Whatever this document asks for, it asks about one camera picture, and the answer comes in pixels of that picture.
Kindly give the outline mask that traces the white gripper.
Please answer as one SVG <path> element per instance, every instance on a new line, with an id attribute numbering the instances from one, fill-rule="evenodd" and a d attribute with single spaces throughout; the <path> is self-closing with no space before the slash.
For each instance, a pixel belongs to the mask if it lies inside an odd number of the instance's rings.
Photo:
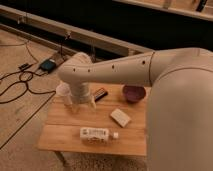
<path id="1" fill-rule="evenodd" d="M 96 102 L 92 100 L 92 94 L 88 83 L 71 84 L 70 97 L 72 100 L 71 109 L 73 113 L 79 111 L 79 104 L 88 103 L 92 109 L 96 109 Z"/>

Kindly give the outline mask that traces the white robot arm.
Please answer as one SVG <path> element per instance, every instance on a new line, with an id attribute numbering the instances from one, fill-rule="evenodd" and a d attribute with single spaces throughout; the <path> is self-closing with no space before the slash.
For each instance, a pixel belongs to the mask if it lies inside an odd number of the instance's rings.
<path id="1" fill-rule="evenodd" d="M 91 82 L 148 87 L 148 171 L 213 171 L 213 52 L 179 48 L 98 63 L 80 52 L 59 77 L 74 103 L 91 99 Z"/>

